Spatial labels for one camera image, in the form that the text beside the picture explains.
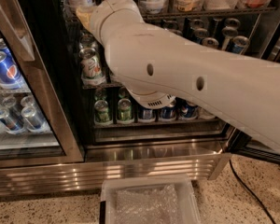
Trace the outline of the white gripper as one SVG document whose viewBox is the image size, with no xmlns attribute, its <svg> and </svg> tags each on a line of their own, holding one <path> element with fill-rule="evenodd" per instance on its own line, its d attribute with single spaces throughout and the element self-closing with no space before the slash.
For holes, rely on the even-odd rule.
<svg viewBox="0 0 280 224">
<path fill-rule="evenodd" d="M 134 0 L 104 0 L 97 8 L 78 7 L 76 15 L 101 45 L 119 28 L 143 22 Z"/>
</svg>

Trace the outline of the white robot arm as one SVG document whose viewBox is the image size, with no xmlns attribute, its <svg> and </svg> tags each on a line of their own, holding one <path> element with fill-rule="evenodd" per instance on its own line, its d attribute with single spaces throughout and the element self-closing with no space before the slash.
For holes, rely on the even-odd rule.
<svg viewBox="0 0 280 224">
<path fill-rule="evenodd" d="M 193 102 L 280 154 L 280 63 L 209 49 L 146 23 L 133 0 L 104 0 L 76 14 L 140 105 Z"/>
</svg>

